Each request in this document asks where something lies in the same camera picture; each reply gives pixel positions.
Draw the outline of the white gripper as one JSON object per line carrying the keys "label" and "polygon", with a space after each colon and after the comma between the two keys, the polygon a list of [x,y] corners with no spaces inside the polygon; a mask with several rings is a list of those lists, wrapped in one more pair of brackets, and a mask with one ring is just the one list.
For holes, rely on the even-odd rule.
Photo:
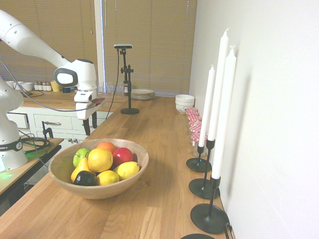
{"label": "white gripper", "polygon": [[74,96],[74,101],[76,102],[76,114],[80,120],[83,120],[84,130],[87,136],[90,135],[89,119],[92,115],[92,126],[97,128],[97,106],[92,103],[92,100],[97,98],[97,90],[92,91],[81,91],[78,90]]}

